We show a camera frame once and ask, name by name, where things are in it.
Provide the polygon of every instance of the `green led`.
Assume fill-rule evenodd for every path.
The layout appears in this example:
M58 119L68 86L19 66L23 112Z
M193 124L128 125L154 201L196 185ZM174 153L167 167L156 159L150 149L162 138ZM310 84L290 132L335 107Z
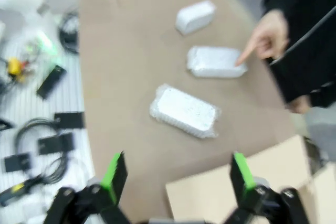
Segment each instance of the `green led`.
M47 52L50 55L54 56L57 55L56 46L44 32L42 31L39 32L38 39L39 39L39 45L43 51Z
M33 46L27 46L27 51L28 51L29 53L33 53L33 51L34 51Z
M246 162L246 158L242 153L235 153L235 160L237 162L237 165L239 167L240 173L243 177L244 180L244 186L245 186L245 190L244 193L247 193L250 190L253 190L257 184L255 182L254 176L252 175L247 162Z
M114 178L115 175L115 171L117 170L117 166L118 166L118 159L120 158L120 153L117 153L114 155L110 166L108 168L108 171L106 172L104 178L102 179L102 181L100 182L100 185L102 188L104 188L105 190L109 191L110 196L113 200L114 203L118 202L117 196L114 192L114 188L112 187L112 180Z

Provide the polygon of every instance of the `black cable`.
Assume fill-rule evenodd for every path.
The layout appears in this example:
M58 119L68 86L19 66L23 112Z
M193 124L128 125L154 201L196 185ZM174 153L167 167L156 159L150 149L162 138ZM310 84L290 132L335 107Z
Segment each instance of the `black cable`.
M61 137L61 131L58 128L58 126L55 124L54 121L48 120L48 119L44 119L44 118L36 118L36 119L32 119L30 121L28 121L16 134L15 139L14 139L14 150L15 150L15 154L19 154L19 147L20 147L20 143L22 142L22 140L24 139L24 135L31 130L34 127L38 127L38 126L44 126L44 127L48 127L50 129L52 129L55 132L55 136L56 137ZM28 177L30 179L34 179L34 180L38 180L41 183L47 185L47 184L54 184L57 183L59 181L62 180L62 178L65 175L65 172L67 171L68 168L68 156L67 156L67 152L65 150L65 146L62 144L63 141L58 141L58 143L61 146L61 150L63 150L61 152L61 156L56 159L55 161L53 161L50 165L48 165L46 167L46 169L38 176L34 176L33 174L31 174L28 170L24 169L22 167L22 170L28 175ZM53 164L59 161L59 164L57 166L57 168L55 169L55 171L50 174L47 175L46 171L47 169L49 169L50 167L53 166Z
M54 160L49 166L52 166L53 163L55 163L59 159L60 159L60 157L58 159ZM68 157L68 159L71 161L72 164L73 163L77 164L77 166L82 170L82 172L83 172L82 178L83 178L83 181L84 181L84 186L86 186L88 181L90 180L90 175L89 175L89 171L88 171L85 163L82 160L80 160L78 158L75 158L75 157ZM48 207L49 201L47 201L47 198L46 198L46 196L48 196L48 195L50 196L51 199L53 199L54 196L55 196L54 193L51 193L51 192L47 191L46 188L41 188L41 196L42 196L42 202L44 202L44 210L45 210L44 212L45 213L47 213L47 211L49 209L49 207Z
M14 85L14 80L11 80L10 82L5 82L3 79L0 78L0 102L2 101L2 98L10 92Z
M63 48L78 54L78 13L69 12L64 15L58 28L59 41Z
M6 67L8 67L8 61L7 60L5 60L4 58L0 57L0 61L2 63L4 63L6 65Z

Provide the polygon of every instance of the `coiled cable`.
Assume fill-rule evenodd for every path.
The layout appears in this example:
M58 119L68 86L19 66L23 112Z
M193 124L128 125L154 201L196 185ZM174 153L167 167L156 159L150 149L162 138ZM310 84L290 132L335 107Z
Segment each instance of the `coiled cable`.
M24 139L25 134L30 131L32 128L38 127L38 126L44 126L55 133L55 137L61 138L61 130L58 128L56 123L54 121L51 121L49 119L44 119L44 118L36 118L28 121L16 134L15 139L14 139L14 150L15 154L20 153L20 144ZM52 172L50 175L47 175L47 170L50 169L56 161L53 161L51 164L49 164L46 169L38 176L34 176L29 170L26 170L22 167L22 170L27 174L27 176L30 179L38 180L42 184L48 185L48 184L54 184L62 180L64 177L67 168L68 168L68 156L67 152L65 151L65 146L63 145L63 141L58 141L58 143L61 145L61 156L56 159L58 161L58 166Z
M75 55L78 55L78 12L66 13L58 28L59 41L63 48Z

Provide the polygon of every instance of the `plastic-wrapped brick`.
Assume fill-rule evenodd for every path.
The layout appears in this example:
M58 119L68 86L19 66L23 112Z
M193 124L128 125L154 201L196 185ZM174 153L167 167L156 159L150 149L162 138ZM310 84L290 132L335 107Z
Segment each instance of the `plastic-wrapped brick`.
M226 47L193 47L187 55L187 69L194 76L209 78L237 78L247 67L235 66L240 51Z
M217 136L214 124L220 115L220 109L164 84L156 90L150 115L191 135L206 138Z
M209 25L216 13L216 6L209 0L185 7L176 17L176 29L182 35L193 33Z

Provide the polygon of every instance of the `person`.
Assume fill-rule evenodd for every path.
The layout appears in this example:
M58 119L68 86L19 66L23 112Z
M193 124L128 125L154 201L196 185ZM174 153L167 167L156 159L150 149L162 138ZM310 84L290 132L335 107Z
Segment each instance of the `person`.
M265 14L236 65L255 51L292 112L328 107L336 101L336 0L262 3Z

